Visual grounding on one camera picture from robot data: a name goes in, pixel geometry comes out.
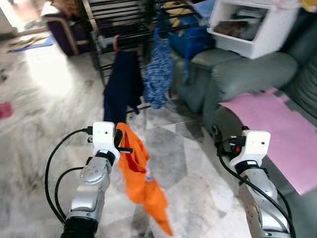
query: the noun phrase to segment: white storage box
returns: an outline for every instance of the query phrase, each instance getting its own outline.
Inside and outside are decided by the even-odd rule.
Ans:
[[[210,17],[208,32],[214,34],[216,47],[233,51],[241,56],[256,59],[278,51],[286,40],[296,19],[299,4],[284,1],[285,7],[280,4],[271,4],[272,0],[217,0]],[[213,29],[220,21],[227,21],[238,9],[250,6],[267,9],[265,18],[253,41],[247,41],[214,32]]]

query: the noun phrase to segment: clothes drying rack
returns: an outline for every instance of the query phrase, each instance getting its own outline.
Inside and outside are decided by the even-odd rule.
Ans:
[[[114,52],[113,38],[116,36],[117,48],[120,50],[143,47],[141,57],[147,54],[148,44],[153,41],[157,21],[194,16],[197,23],[162,29],[159,34],[198,27],[207,22],[186,0],[176,1],[180,6],[163,8],[164,3],[175,0],[81,0],[79,10],[83,16],[83,26],[91,47],[91,59],[94,68],[99,72],[103,85],[106,86],[105,71],[113,63],[102,65],[101,54]],[[182,15],[167,15],[156,18],[158,12],[186,8],[191,12]]]

